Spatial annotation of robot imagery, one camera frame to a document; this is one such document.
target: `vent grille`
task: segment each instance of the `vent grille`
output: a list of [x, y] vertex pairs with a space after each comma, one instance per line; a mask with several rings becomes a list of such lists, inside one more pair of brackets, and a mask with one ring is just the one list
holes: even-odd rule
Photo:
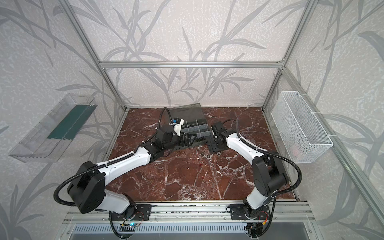
[[[131, 227], [135, 233], [244, 233], [243, 223], [143, 223]], [[112, 233], [111, 226], [104, 224], [76, 224], [73, 234]]]

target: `white wire mesh basket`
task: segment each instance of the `white wire mesh basket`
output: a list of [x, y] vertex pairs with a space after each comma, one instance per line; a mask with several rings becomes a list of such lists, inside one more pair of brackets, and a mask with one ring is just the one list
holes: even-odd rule
[[299, 92], [281, 92], [271, 114], [293, 162], [313, 162], [333, 146], [316, 113]]

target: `wallpaper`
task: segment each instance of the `wallpaper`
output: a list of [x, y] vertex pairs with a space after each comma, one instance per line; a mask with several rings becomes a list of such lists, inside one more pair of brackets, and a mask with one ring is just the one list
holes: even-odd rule
[[102, 61], [281, 60], [306, 0], [70, 0]]
[[384, 197], [384, 1], [318, 5], [291, 72]]
[[[306, 0], [70, 1], [102, 61], [279, 61]], [[127, 106], [261, 106], [275, 69], [112, 69]]]
[[[280, 154], [289, 157], [271, 116], [281, 91], [293, 91], [284, 77], [280, 78], [265, 108], [265, 116]], [[297, 188], [298, 196], [301, 201], [309, 202], [324, 239], [384, 239], [384, 229], [332, 149], [313, 163], [300, 164], [299, 167], [303, 173], [303, 180]], [[286, 169], [291, 182], [295, 182], [297, 179], [295, 169], [288, 164]]]
[[[58, 5], [0, 1], [0, 238], [54, 239], [66, 206], [53, 191], [83, 162], [101, 161], [123, 114]], [[94, 96], [94, 113], [56, 163], [9, 151], [68, 93]]]
[[231, 107], [261, 106], [276, 72], [275, 68], [116, 68], [108, 74], [127, 106]]

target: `marble surface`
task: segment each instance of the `marble surface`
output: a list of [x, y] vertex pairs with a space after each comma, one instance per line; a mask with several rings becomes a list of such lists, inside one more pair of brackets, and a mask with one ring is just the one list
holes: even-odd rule
[[[136, 148], [155, 131], [160, 108], [130, 109], [110, 159]], [[208, 123], [240, 120], [240, 132], [256, 145], [275, 151], [261, 108], [204, 108]], [[225, 123], [235, 128], [235, 123]], [[242, 200], [254, 188], [251, 164], [234, 150], [220, 156], [206, 145], [175, 152], [116, 178], [106, 188], [135, 201]], [[294, 199], [293, 193], [278, 199]]]

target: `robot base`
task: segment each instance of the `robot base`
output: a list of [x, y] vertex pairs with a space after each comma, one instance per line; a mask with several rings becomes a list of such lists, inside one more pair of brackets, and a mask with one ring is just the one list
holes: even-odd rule
[[[230, 204], [229, 208], [232, 220], [249, 220], [249, 218], [246, 217], [244, 213], [244, 204]], [[268, 205], [261, 206], [260, 211], [254, 220], [259, 220], [260, 217], [260, 221], [264, 221], [267, 218], [267, 215], [263, 211], [269, 214]]]
[[[136, 216], [131, 219], [132, 221], [148, 221], [149, 215], [151, 214], [151, 204], [136, 204], [137, 211], [141, 213], [137, 213]], [[126, 218], [125, 214], [117, 214], [115, 212], [112, 212], [112, 221], [124, 221], [124, 218]]]

